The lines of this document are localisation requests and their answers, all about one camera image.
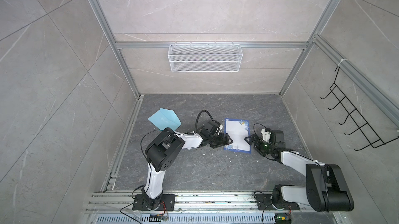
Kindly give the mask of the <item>white letter paper blue border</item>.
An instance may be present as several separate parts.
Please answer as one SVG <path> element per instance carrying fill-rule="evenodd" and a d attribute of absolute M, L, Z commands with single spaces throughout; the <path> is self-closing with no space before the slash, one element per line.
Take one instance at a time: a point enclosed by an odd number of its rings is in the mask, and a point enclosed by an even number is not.
<path fill-rule="evenodd" d="M 224 150 L 251 154 L 251 147 L 245 141 L 250 136 L 248 120 L 225 119 L 224 132 L 233 140 L 232 144 L 224 146 Z"/>

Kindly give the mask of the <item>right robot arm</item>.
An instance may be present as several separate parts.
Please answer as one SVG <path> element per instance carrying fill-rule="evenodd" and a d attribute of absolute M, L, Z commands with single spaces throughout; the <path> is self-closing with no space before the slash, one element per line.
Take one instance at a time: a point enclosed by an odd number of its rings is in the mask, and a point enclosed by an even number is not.
<path fill-rule="evenodd" d="M 276 185 L 271 194 L 256 192 L 259 209 L 298 210 L 300 205 L 316 212 L 350 212 L 354 200 L 341 168 L 325 164 L 288 149 L 284 133 L 264 128 L 262 134 L 252 134 L 245 141 L 261 156 L 288 166 L 305 177 L 305 186 Z"/>

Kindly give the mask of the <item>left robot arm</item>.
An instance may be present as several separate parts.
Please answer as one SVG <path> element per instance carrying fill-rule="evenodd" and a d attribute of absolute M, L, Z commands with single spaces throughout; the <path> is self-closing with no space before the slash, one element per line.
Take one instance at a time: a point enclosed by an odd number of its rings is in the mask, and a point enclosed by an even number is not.
<path fill-rule="evenodd" d="M 191 132 L 178 132 L 169 127 L 160 131 L 143 152 L 148 163 L 148 177 L 142 196 L 148 209 L 155 210 L 161 204 L 165 171 L 171 167 L 181 150 L 206 145 L 215 149 L 234 143 L 222 128 L 223 125 L 218 121 L 210 120 Z"/>

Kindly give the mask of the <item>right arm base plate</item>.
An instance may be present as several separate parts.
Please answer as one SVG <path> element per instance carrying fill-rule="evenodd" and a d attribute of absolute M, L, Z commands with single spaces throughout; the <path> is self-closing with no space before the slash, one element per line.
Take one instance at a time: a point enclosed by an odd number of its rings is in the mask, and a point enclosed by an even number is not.
<path fill-rule="evenodd" d="M 273 194 L 255 192 L 253 197 L 259 210 L 300 210 L 297 203 L 285 201 Z"/>

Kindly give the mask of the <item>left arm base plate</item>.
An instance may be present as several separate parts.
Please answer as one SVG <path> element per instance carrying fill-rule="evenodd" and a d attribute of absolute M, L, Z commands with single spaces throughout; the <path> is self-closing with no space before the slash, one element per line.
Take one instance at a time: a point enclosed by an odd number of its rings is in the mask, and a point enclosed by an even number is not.
<path fill-rule="evenodd" d="M 160 194 L 157 198 L 152 199 L 146 194 L 139 194 L 135 196 L 132 210 L 156 210 L 173 211 L 175 207 L 175 194 Z"/>

